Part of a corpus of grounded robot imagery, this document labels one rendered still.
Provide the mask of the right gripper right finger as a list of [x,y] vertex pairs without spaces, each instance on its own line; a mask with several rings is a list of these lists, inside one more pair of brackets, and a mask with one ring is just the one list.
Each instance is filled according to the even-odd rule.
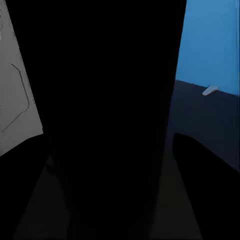
[[172,151],[203,240],[240,240],[240,172],[187,135]]

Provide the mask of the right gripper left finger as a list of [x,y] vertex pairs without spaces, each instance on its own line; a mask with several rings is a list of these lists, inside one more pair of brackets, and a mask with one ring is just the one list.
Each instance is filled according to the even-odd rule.
[[40,134],[0,156],[0,240],[12,240],[49,155]]

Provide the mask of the monitor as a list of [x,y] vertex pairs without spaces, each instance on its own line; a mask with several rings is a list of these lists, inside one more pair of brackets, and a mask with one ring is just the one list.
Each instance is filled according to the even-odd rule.
[[0,156],[44,134],[66,240],[151,240],[187,0],[0,0]]

